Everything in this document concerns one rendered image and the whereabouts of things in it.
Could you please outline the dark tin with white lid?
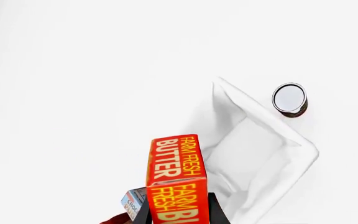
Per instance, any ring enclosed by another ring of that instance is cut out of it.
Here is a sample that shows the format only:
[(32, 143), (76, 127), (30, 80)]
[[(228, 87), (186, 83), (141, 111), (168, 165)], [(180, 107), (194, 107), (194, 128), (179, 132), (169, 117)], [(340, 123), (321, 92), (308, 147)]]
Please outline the dark tin with white lid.
[(273, 107), (284, 117), (296, 118), (308, 108), (305, 89), (298, 83), (284, 83), (272, 94)]

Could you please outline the dark red object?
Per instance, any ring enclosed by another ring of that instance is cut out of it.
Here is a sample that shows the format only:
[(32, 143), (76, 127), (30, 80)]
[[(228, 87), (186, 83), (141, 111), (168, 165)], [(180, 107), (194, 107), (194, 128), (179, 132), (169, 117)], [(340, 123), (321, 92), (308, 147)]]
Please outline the dark red object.
[(133, 224), (130, 216), (127, 213), (118, 214), (105, 222), (100, 224)]

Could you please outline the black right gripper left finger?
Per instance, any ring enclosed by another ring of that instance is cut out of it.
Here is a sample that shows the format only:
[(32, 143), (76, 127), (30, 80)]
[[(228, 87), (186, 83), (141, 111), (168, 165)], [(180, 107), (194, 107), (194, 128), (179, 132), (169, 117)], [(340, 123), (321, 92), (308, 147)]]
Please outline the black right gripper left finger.
[(145, 199), (142, 204), (133, 224), (152, 224), (152, 216), (150, 214), (150, 207), (147, 199)]

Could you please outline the blue chocolate pudding box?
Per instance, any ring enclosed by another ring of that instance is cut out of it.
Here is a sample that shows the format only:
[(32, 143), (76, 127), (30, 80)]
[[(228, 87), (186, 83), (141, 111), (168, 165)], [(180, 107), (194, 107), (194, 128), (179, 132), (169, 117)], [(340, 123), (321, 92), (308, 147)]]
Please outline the blue chocolate pudding box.
[(146, 199), (146, 188), (132, 189), (126, 192), (121, 199), (121, 205), (124, 207), (129, 218), (134, 221), (141, 206)]

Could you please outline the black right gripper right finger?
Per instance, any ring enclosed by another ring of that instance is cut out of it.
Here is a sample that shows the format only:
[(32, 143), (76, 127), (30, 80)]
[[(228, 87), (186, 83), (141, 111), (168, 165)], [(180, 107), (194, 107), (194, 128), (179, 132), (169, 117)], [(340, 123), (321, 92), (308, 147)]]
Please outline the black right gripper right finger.
[(209, 224), (230, 224), (214, 193), (208, 193)]

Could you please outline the red butter box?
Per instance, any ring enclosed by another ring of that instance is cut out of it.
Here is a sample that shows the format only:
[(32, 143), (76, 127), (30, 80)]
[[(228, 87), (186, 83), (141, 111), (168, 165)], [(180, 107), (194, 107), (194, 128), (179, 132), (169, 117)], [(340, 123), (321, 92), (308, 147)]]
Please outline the red butter box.
[(153, 224), (209, 224), (207, 174), (196, 134), (152, 140), (145, 186)]

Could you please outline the white basket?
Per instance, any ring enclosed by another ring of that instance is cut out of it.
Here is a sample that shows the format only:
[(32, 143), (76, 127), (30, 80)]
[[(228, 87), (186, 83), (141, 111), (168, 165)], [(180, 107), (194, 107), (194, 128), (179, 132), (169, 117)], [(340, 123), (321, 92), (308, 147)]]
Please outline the white basket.
[(318, 158), (309, 140), (231, 83), (213, 83), (224, 135), (204, 150), (209, 187), (231, 224), (257, 222)]

